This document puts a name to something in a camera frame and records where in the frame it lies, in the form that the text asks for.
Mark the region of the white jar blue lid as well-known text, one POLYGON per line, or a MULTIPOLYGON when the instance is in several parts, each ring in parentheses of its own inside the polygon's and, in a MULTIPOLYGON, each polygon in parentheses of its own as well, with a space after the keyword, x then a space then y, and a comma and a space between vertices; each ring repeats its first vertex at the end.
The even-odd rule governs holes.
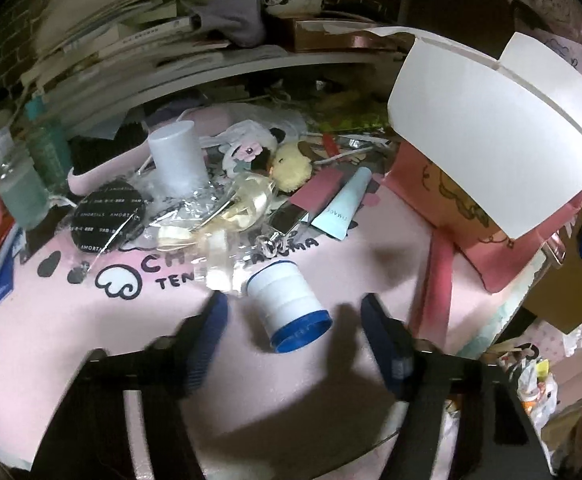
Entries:
POLYGON ((290 260, 270 263, 254 273, 245 285, 245 292, 276 353, 299 350, 332 326, 329 311, 290 260))

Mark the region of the clear plastic wrapper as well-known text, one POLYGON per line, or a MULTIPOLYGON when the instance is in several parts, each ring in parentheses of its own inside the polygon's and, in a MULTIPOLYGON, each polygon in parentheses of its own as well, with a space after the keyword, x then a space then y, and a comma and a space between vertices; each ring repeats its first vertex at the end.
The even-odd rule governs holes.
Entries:
POLYGON ((142 237, 159 252, 184 255, 193 278, 206 288, 239 295, 275 196, 274 180, 242 171, 224 186, 177 200, 147 221, 142 237))

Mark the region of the white cylinder cup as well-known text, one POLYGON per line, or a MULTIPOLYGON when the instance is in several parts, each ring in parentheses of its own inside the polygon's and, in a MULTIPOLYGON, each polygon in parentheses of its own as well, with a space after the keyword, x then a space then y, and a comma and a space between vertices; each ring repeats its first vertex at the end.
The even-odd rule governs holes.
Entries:
POLYGON ((188 198, 206 187, 209 174, 194 122, 163 126, 149 134, 148 143, 167 195, 188 198))

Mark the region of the pink desk mat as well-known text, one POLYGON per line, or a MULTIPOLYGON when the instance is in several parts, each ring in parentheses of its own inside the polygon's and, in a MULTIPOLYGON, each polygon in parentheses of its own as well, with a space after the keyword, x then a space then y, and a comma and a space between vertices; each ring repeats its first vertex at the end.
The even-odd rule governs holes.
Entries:
MULTIPOLYGON (((355 310, 382 377, 383 398, 371 408, 334 402, 314 413, 296 408, 288 430, 306 439, 292 452, 303 466, 322 467, 329 451, 344 462, 368 451, 371 431, 397 401, 406 415, 382 474, 426 479, 440 448, 445 406, 459 403, 450 458, 454 479, 545 479, 548 469, 534 428, 496 366, 440 351, 450 308, 454 244, 435 230, 429 252, 421 323, 410 332, 368 294, 355 310)), ((183 406, 202 393, 231 315, 229 300, 212 292, 171 335, 145 349, 85 356, 59 402, 28 471, 31 479, 200 479, 204 471, 183 406)))

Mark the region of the pink cartoon cardboard box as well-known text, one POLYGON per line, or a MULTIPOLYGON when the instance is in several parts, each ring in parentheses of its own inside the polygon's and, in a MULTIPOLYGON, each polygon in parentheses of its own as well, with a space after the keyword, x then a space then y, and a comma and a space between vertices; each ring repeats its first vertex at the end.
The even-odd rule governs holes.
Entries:
POLYGON ((499 292, 582 208, 582 74, 521 32, 498 58, 421 29, 375 35, 407 50, 384 183, 499 292))

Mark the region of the light blue cosmetic tube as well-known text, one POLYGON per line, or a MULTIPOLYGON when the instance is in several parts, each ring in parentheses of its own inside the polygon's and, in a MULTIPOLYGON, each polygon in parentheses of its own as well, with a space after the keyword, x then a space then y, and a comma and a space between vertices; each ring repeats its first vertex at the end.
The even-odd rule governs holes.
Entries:
POLYGON ((371 179, 372 171, 367 167, 359 167, 328 206, 312 221, 312 226, 337 240, 344 240, 371 179))

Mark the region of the black round compact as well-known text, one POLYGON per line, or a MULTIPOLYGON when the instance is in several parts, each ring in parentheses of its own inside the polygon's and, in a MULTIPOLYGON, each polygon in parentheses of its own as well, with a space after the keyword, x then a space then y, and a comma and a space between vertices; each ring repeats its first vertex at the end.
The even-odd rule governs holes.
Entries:
POLYGON ((111 252, 142 229, 146 203, 134 186, 114 180, 81 200, 70 222, 74 245, 82 252, 111 252))

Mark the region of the dark pink flat box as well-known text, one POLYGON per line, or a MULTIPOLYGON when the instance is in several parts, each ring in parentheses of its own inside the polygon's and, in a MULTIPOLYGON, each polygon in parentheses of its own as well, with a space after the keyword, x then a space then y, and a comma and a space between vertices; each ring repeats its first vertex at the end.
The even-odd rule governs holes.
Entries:
POLYGON ((337 194, 343 177, 343 171, 334 167, 318 171, 271 215, 268 225, 285 235, 302 221, 312 220, 337 194))

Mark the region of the yellow plush toy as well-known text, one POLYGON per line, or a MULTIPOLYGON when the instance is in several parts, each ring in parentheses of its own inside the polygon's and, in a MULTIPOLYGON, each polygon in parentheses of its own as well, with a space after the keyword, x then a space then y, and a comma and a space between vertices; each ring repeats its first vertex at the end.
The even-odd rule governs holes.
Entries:
POLYGON ((302 154, 297 142, 282 144, 270 164, 269 175, 280 192, 292 193, 312 177, 309 157, 302 154))

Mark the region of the panda plush toy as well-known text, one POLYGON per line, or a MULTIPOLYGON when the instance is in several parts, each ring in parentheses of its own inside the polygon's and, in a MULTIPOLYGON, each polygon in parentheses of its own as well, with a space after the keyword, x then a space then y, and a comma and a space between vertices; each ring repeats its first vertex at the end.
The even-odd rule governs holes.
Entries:
POLYGON ((244 133, 229 146, 221 168, 231 178, 242 171, 265 172, 270 159, 286 136, 279 128, 264 128, 244 133))

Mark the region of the pink hair brush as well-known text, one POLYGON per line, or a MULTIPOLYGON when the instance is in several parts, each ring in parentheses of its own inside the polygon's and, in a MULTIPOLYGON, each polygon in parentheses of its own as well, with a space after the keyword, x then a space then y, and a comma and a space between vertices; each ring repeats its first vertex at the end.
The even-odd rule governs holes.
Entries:
POLYGON ((139 169, 150 155, 149 134, 186 120, 195 123, 199 136, 216 136, 231 124, 225 108, 208 106, 185 110, 179 117, 163 122, 127 122, 112 139, 75 136, 71 144, 73 167, 67 176, 70 191, 85 196, 101 184, 139 169))

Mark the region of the clear liquid bottle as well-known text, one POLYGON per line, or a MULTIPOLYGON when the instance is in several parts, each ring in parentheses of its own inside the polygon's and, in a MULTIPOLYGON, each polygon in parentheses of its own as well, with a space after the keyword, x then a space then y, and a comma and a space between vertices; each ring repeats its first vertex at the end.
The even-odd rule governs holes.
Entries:
POLYGON ((8 127, 0 128, 0 198, 23 231, 36 228, 50 208, 29 151, 14 140, 8 127))

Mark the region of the teal bottle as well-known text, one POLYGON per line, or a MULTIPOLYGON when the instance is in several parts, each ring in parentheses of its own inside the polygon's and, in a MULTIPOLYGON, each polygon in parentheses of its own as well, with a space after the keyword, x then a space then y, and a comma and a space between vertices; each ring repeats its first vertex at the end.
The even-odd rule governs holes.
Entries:
POLYGON ((26 146, 33 159, 36 171, 49 192, 69 192, 68 174, 73 167, 69 143, 59 120, 47 114, 41 96, 26 103, 26 118, 29 130, 26 146))

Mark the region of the stack of books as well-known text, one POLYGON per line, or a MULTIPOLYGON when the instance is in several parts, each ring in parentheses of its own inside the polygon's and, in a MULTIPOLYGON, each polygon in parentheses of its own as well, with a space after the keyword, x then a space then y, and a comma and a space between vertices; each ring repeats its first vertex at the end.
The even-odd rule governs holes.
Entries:
POLYGON ((37 61, 22 74, 32 91, 26 114, 46 112, 46 88, 65 80, 82 84, 112 66, 168 50, 169 56, 225 48, 216 32, 203 32, 199 15, 185 14, 184 0, 52 0, 36 33, 37 61))

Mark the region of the purple cloth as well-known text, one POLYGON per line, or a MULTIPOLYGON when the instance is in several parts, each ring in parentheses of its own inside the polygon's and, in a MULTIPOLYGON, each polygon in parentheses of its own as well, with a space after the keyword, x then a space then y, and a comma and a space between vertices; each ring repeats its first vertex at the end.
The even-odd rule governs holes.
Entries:
POLYGON ((212 0, 192 13, 201 32, 216 30, 239 47, 255 47, 264 39, 261 0, 212 0))

